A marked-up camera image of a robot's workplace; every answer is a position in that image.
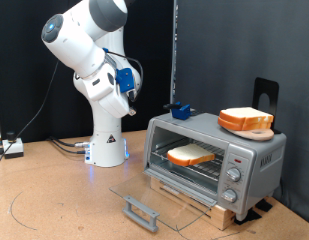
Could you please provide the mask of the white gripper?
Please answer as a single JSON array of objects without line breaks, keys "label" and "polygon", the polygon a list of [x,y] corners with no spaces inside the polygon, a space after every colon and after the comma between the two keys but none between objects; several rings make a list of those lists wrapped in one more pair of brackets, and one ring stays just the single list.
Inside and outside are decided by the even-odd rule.
[{"label": "white gripper", "polygon": [[88,98],[97,102],[115,118],[122,118],[127,114],[136,115],[136,109],[133,106],[129,107],[127,96],[120,92],[115,77],[116,70],[105,63],[94,77],[84,79]]}]

